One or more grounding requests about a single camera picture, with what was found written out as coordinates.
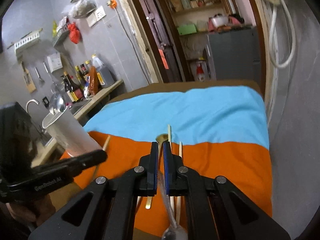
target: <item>gray wall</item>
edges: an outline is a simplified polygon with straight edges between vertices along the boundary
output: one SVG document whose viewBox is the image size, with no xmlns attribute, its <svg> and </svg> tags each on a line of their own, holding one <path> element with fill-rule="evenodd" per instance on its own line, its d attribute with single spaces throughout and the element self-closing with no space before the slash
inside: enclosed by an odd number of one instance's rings
<svg viewBox="0 0 320 240">
<path fill-rule="evenodd" d="M 50 0 L 15 0 L 3 18 L 2 42 L 4 52 L 0 54 L 0 105 L 18 101 L 24 108 L 32 98 L 42 101 L 44 96 L 51 96 L 51 80 L 46 73 L 43 60 L 55 52 L 52 47 L 52 6 Z M 17 62 L 14 48 L 6 49 L 11 42 L 18 41 L 31 31 L 43 28 L 41 41 L 23 53 L 23 60 L 29 70 L 37 90 L 29 94 L 23 79 L 21 66 Z M 41 88 L 34 70 L 36 66 L 46 83 Z M 43 104 L 30 104 L 30 114 L 39 124 L 48 114 Z"/>
<path fill-rule="evenodd" d="M 287 4 L 296 30 L 297 54 L 270 154 L 273 218 L 294 239 L 320 205 L 320 25 L 304 0 Z"/>
<path fill-rule="evenodd" d="M 102 5 L 107 15 L 91 28 L 89 28 L 86 19 L 75 20 L 83 41 L 77 45 L 69 39 L 64 42 L 64 47 L 73 63 L 79 65 L 91 59 L 91 55 L 96 53 L 107 64 L 115 79 L 124 80 L 127 91 L 147 86 L 147 80 L 116 11 L 106 5 L 108 0 L 92 1 L 96 3 L 97 7 Z M 58 22 L 65 6 L 70 5 L 70 0 L 51 0 L 51 3 L 53 15 Z M 118 12 L 122 22 L 126 24 L 120 5 Z"/>
</svg>

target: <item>green box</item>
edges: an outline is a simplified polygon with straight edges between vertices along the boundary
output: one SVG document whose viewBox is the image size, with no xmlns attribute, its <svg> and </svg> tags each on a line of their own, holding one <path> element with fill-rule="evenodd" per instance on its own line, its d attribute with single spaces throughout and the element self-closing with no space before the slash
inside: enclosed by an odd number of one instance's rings
<svg viewBox="0 0 320 240">
<path fill-rule="evenodd" d="M 177 29 L 178 29 L 179 35 L 187 35 L 187 34 L 197 32 L 197 28 L 195 24 L 181 25 Z"/>
</svg>

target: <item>faucet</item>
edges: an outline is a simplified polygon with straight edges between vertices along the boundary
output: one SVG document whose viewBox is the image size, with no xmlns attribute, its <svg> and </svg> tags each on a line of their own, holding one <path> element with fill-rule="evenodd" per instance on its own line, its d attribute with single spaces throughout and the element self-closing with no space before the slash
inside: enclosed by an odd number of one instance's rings
<svg viewBox="0 0 320 240">
<path fill-rule="evenodd" d="M 34 102 L 34 103 L 36 103 L 37 105 L 39 105 L 39 101 L 37 101 L 37 100 L 35 100 L 35 99 L 29 100 L 29 101 L 27 102 L 27 104 L 26 104 L 26 112 L 27 112 L 27 114 L 29 114 L 28 106 L 29 106 L 29 104 L 30 104 L 31 102 Z M 31 119 L 31 121 L 32 121 L 33 125 L 36 127 L 36 130 L 38 131 L 38 133 L 39 133 L 40 136 L 41 136 L 40 141 L 41 141 L 42 145 L 45 146 L 46 143 L 48 142 L 48 140 L 51 138 L 51 136 L 48 136 L 48 132 L 47 132 L 46 130 L 44 130 L 40 125 L 34 123 L 32 119 Z"/>
</svg>

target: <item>white plastic cup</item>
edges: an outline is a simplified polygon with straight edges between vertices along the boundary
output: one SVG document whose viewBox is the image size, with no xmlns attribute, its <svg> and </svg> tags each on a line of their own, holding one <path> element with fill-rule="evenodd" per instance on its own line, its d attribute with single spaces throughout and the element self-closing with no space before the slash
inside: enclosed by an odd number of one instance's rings
<svg viewBox="0 0 320 240">
<path fill-rule="evenodd" d="M 57 114 L 49 113 L 43 119 L 42 127 L 57 140 L 71 157 L 102 149 L 83 129 L 68 108 Z"/>
</svg>

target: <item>large plastic bottle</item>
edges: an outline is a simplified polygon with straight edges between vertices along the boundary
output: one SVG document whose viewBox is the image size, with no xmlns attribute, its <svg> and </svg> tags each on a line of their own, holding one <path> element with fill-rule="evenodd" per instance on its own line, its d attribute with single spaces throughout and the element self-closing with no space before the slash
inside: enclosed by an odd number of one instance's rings
<svg viewBox="0 0 320 240">
<path fill-rule="evenodd" d="M 115 83 L 107 66 L 97 57 L 92 55 L 92 65 L 97 69 L 97 76 L 102 88 L 108 88 Z"/>
</svg>

